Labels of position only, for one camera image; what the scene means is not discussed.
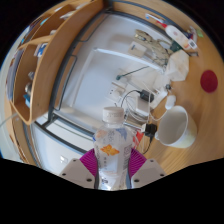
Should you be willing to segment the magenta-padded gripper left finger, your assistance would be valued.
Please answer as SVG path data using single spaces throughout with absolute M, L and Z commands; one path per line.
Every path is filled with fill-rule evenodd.
M 88 189 L 99 185 L 98 162 L 91 149 L 80 159 L 73 158 L 59 174 L 60 177 Z

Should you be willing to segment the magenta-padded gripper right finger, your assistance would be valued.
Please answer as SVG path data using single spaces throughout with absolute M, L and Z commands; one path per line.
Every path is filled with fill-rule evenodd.
M 140 188 L 166 176 L 155 159 L 146 159 L 136 149 L 131 151 L 126 184 L 128 189 Z

